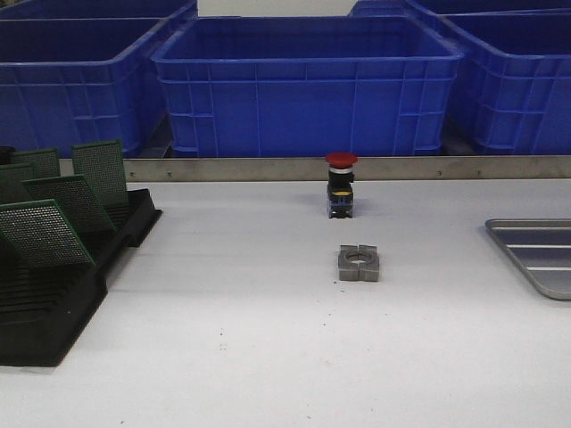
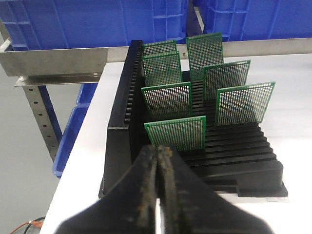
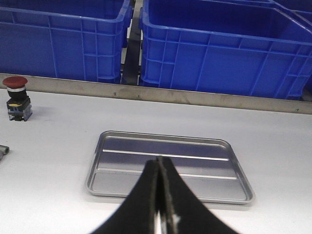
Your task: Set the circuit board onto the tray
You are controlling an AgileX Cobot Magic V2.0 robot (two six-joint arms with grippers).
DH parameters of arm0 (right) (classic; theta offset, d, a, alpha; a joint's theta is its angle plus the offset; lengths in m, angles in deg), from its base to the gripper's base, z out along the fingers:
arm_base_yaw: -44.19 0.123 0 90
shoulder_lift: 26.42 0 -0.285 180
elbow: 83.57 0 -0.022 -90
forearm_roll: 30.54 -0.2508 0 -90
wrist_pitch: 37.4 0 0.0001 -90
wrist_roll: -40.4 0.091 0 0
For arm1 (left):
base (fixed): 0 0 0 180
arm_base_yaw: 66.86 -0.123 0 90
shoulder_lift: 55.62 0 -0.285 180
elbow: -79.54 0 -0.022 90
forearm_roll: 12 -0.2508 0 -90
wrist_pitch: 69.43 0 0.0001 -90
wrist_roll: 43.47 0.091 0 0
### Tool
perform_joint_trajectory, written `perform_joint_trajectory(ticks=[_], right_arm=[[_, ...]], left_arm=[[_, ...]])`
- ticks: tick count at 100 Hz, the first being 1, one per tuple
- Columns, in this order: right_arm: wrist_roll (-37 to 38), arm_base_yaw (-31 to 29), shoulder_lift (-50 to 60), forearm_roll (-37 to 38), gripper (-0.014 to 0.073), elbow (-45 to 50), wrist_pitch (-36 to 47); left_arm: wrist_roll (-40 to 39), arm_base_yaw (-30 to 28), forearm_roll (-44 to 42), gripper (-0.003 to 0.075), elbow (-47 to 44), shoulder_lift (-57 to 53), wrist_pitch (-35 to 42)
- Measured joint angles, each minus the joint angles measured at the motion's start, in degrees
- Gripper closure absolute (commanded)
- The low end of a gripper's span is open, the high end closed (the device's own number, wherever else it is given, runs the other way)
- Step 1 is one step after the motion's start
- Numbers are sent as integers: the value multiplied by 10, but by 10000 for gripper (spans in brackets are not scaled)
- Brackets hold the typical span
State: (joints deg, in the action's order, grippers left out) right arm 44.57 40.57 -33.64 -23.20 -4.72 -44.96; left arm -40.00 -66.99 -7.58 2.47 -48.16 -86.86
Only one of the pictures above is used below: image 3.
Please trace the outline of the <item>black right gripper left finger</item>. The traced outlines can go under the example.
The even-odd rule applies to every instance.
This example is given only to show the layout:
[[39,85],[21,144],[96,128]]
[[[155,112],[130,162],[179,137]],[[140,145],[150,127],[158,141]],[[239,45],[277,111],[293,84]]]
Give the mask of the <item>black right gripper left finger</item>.
[[159,166],[149,160],[135,186],[120,207],[94,234],[153,234]]

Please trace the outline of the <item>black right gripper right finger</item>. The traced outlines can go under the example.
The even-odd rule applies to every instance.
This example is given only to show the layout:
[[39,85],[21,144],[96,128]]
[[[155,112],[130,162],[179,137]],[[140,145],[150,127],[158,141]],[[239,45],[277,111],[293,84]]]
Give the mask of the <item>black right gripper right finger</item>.
[[172,161],[158,158],[158,210],[163,234],[235,234],[186,185]]

